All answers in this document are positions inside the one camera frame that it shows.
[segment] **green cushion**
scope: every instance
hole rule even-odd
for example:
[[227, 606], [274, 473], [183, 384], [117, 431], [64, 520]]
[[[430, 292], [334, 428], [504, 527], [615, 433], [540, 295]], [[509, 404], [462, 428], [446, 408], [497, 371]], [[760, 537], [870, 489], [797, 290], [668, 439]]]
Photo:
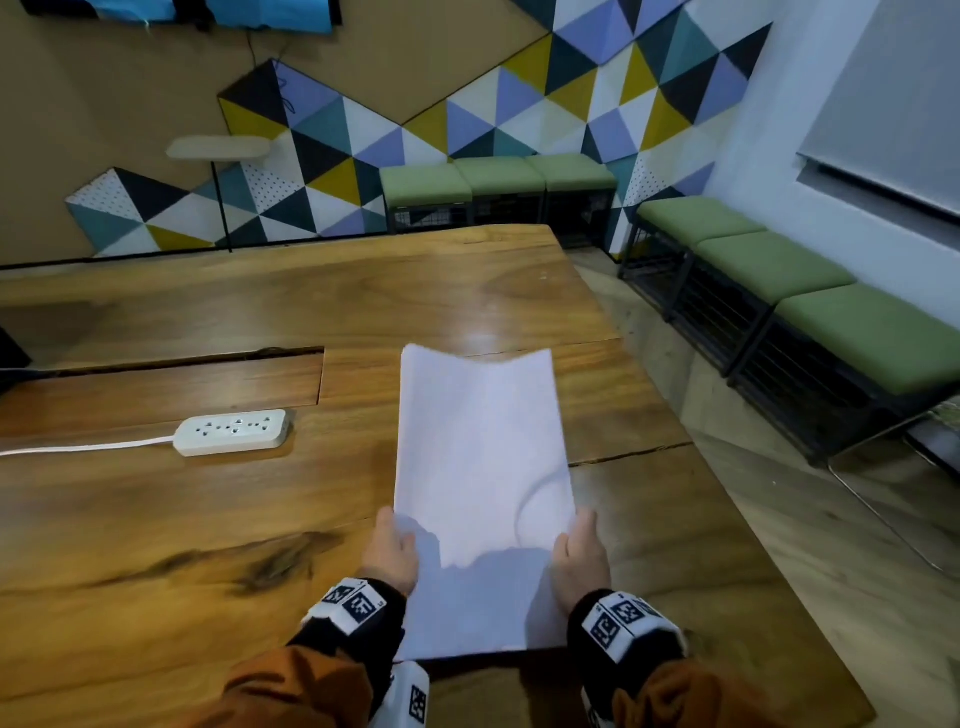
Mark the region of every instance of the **green cushion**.
[[540, 172], [550, 192], [616, 189], [613, 172], [586, 155], [537, 155], [527, 161]]
[[520, 157], [457, 159], [453, 165], [473, 189], [474, 197], [518, 195], [544, 189], [543, 177]]
[[770, 305], [856, 283], [844, 268], [775, 232], [705, 240], [697, 246], [697, 256]]
[[892, 395], [960, 380], [960, 331], [864, 283], [787, 299], [777, 313]]
[[696, 248], [712, 237], [729, 237], [766, 230], [759, 223], [711, 197], [655, 200], [643, 203], [636, 214], [687, 248]]
[[473, 199], [470, 185], [452, 164], [429, 167], [387, 167], [380, 170], [387, 207], [453, 205]]

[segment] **beige wall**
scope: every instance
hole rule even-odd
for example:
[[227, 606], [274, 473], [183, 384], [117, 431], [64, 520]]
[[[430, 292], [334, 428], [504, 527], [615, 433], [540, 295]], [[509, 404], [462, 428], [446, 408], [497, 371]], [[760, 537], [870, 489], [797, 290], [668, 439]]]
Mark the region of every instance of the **beige wall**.
[[[333, 36], [253, 34], [276, 56], [402, 123], [545, 35], [511, 0], [342, 0]], [[63, 199], [112, 166], [192, 187], [163, 155], [225, 133], [216, 94], [252, 67], [240, 31], [32, 18], [0, 0], [0, 265], [86, 256]]]

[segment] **orange sleeve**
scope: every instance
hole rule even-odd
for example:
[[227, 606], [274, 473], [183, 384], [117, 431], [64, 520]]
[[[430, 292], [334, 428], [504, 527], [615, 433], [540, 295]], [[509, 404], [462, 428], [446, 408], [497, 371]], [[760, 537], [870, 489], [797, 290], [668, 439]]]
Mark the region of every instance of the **orange sleeve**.
[[748, 684], [721, 677], [695, 660], [658, 667], [636, 700], [613, 695], [618, 728], [784, 728]]
[[365, 728], [373, 691], [363, 665], [282, 647], [236, 666], [217, 700], [179, 728]]

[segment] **yellow triangle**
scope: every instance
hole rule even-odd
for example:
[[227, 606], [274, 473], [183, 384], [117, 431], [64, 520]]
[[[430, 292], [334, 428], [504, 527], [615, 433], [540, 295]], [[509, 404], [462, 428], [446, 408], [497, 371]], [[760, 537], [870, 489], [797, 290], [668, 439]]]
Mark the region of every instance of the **yellow triangle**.
[[446, 101], [415, 116], [403, 128], [446, 154]]
[[587, 121], [590, 114], [590, 99], [593, 98], [593, 83], [596, 79], [597, 69], [594, 68], [579, 79], [561, 86], [547, 98], [564, 107], [581, 121]]
[[527, 82], [540, 93], [546, 93], [546, 73], [550, 68], [550, 48], [553, 34], [549, 34], [533, 45], [524, 48], [503, 64], [518, 78]]
[[340, 164], [326, 174], [320, 175], [307, 186], [341, 200], [346, 200], [358, 207], [363, 205], [360, 202], [360, 187], [357, 185], [357, 170], [353, 166], [353, 157], [344, 159]]
[[622, 107], [628, 101], [633, 101], [637, 96], [642, 96], [651, 88], [657, 87], [657, 79], [653, 71], [643, 58], [640, 49], [633, 45], [630, 52], [630, 65], [627, 66], [627, 79], [623, 83], [623, 95], [620, 97], [620, 106]]
[[657, 98], [654, 99], [654, 107], [650, 111], [650, 120], [647, 122], [646, 131], [643, 133], [640, 151], [645, 152], [648, 149], [653, 149], [684, 129], [689, 129], [690, 126], [690, 122], [684, 119], [679, 111], [670, 106], [664, 98], [663, 92], [658, 90]]
[[181, 232], [173, 232], [164, 228], [157, 228], [148, 225], [147, 230], [154, 237], [156, 245], [162, 251], [188, 251], [193, 248], [212, 248], [213, 243], [201, 240], [199, 237], [191, 237]]
[[224, 110], [224, 117], [227, 119], [227, 128], [233, 135], [243, 136], [263, 136], [271, 141], [276, 139], [287, 128], [276, 121], [271, 121], [265, 116], [248, 111], [239, 107], [227, 99], [218, 99], [220, 108]]

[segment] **black wristband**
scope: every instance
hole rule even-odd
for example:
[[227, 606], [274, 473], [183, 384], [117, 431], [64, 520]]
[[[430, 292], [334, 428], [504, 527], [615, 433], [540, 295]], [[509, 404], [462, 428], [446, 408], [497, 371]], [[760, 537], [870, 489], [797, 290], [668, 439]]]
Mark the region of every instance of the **black wristband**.
[[[584, 683], [590, 705], [605, 720], [613, 719], [613, 694], [618, 688], [626, 691], [630, 697], [636, 697], [654, 670], [663, 663], [681, 660], [684, 657], [684, 643], [676, 632], [668, 628], [655, 628], [634, 638], [629, 636], [626, 626], [617, 622], [612, 614], [611, 620], [615, 632], [607, 630], [599, 638], [591, 635], [584, 628], [584, 622], [593, 613], [601, 599], [613, 594], [622, 593], [600, 589], [585, 596], [570, 614], [570, 621], [566, 627], [567, 648], [572, 653], [573, 661], [580, 672], [580, 679]], [[641, 602], [636, 597], [625, 596], [638, 603]], [[653, 612], [646, 602], [642, 604], [649, 609], [649, 612]], [[662, 619], [659, 614], [652, 615], [649, 612], [645, 610], [638, 619], [653, 615]], [[632, 640], [632, 643], [617, 661], [608, 649], [612, 647], [612, 638], [617, 637], [617, 633], [621, 631], [627, 636], [625, 639]], [[607, 648], [601, 644], [605, 639], [611, 641]]]
[[[407, 597], [379, 579], [363, 579], [380, 595], [386, 604], [368, 619], [365, 619], [351, 634], [345, 634], [329, 618], [311, 618], [301, 627], [288, 646], [299, 645], [336, 657], [343, 650], [353, 661], [367, 669], [367, 678], [373, 688], [373, 703], [370, 715], [376, 713], [390, 688], [390, 675], [394, 657], [403, 642], [403, 618], [407, 611]], [[324, 597], [326, 600], [341, 587], [334, 587]], [[353, 595], [343, 599], [351, 602]]]

